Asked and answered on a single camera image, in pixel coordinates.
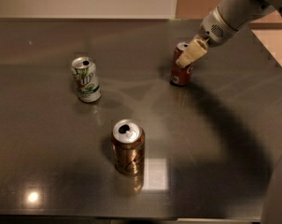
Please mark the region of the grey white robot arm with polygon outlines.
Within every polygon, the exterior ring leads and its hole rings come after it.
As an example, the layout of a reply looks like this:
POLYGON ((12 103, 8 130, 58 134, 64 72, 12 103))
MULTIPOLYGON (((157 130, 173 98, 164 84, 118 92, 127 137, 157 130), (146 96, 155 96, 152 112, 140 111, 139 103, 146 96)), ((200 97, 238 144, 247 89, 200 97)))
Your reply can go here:
MULTIPOLYGON (((222 0, 202 21, 198 34, 176 60, 184 68, 220 46, 248 23, 278 11, 282 0, 222 0)), ((261 214, 261 224, 282 224, 282 155, 272 174, 261 214)))

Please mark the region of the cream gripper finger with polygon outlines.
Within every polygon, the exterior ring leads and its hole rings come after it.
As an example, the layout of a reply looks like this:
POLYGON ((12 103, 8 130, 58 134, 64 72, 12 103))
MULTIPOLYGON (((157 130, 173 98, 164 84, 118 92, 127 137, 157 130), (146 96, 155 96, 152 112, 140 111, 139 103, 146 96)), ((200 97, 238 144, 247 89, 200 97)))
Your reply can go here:
POLYGON ((176 64, 180 68, 185 68, 186 66, 197 61, 207 53, 207 43, 201 38, 192 39, 188 44, 187 48, 181 53, 181 55, 176 60, 176 64))

